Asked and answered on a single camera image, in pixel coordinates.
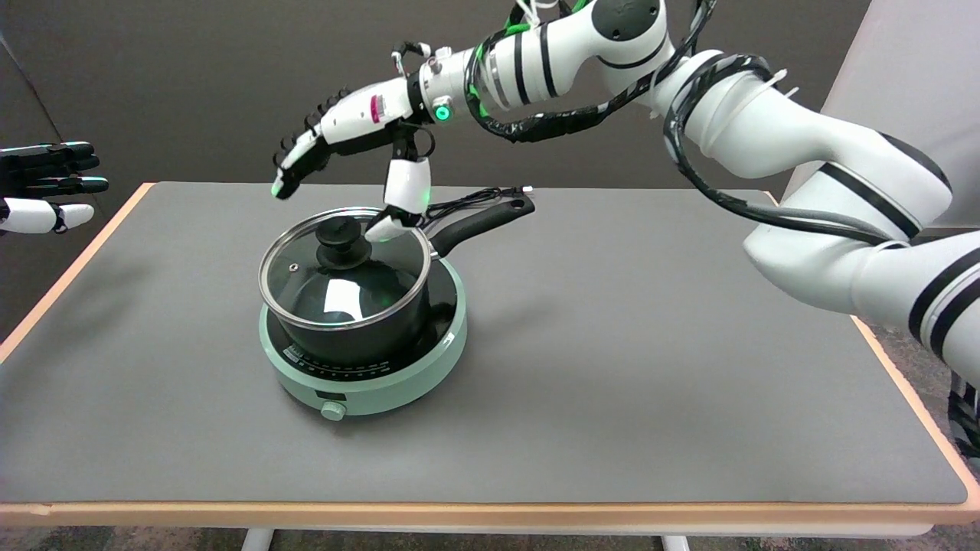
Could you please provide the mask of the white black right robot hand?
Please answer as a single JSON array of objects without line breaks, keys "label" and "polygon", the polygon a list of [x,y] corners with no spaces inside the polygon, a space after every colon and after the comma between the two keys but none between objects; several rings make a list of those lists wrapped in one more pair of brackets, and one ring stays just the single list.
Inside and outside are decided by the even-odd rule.
[{"label": "white black right robot hand", "polygon": [[333,155],[392,148],[383,186],[384,207],[364,230],[368,242],[394,240],[420,227],[430,206],[430,153],[421,154],[414,133],[426,121],[417,76],[396,77],[353,92],[340,90],[316,108],[301,132],[280,142],[273,157],[273,197],[290,199],[310,174]]}]

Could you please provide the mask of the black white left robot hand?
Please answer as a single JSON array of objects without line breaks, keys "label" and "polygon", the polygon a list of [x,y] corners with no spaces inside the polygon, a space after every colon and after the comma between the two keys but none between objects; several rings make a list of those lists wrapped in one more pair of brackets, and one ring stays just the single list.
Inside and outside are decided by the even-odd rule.
[{"label": "black white left robot hand", "polygon": [[88,223],[94,206],[59,204],[52,197],[108,191],[107,178],[84,174],[100,166],[87,141],[3,148],[1,153],[1,233],[62,234]]}]

